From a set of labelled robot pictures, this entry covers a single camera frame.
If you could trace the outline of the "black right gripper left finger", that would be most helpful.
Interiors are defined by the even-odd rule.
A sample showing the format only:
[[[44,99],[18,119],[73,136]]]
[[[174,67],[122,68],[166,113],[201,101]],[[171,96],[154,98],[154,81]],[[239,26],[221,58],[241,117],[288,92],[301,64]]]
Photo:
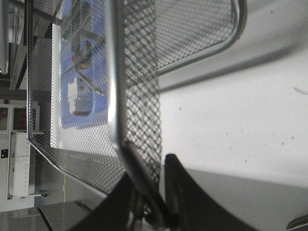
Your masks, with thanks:
[[[124,174],[112,192],[71,231],[140,231],[144,200]]]

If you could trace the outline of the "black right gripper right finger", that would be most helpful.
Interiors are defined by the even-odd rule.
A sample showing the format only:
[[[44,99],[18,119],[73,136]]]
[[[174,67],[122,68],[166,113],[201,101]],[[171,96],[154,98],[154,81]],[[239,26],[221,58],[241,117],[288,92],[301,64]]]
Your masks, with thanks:
[[[190,176],[175,154],[164,164],[165,199],[171,231],[254,231],[214,199]]]

